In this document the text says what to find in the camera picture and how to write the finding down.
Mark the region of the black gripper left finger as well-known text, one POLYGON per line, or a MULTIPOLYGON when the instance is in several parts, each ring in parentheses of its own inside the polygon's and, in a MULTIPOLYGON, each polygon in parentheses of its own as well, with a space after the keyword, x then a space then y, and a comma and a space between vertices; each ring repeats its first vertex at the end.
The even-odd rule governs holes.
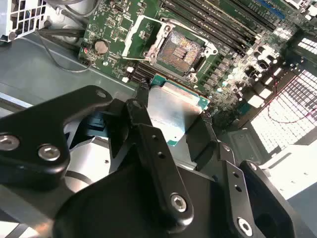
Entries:
POLYGON ((114 100, 97 86, 86 86, 0 121, 0 180, 5 184, 49 189, 70 164, 64 128, 94 112, 105 115, 109 147, 124 165, 139 164, 149 178, 166 228, 185 228, 194 208, 160 129, 153 127, 138 98, 114 100))

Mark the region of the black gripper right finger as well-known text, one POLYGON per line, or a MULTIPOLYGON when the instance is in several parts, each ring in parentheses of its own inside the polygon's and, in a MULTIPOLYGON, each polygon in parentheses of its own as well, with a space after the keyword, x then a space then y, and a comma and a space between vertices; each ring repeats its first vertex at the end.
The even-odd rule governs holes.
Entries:
POLYGON ((299 218, 264 172, 250 161, 235 163, 211 118, 201 114, 185 132, 196 163, 186 188, 194 206, 195 233, 210 238, 297 238, 299 218))

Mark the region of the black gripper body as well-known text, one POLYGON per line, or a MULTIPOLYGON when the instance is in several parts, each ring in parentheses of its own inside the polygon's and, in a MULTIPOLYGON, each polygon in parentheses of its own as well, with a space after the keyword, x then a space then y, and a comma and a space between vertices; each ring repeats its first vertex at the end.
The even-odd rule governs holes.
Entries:
POLYGON ((229 238, 223 193, 211 179, 179 168, 194 219, 170 234, 149 178, 133 163, 74 194, 60 209, 55 238, 229 238))

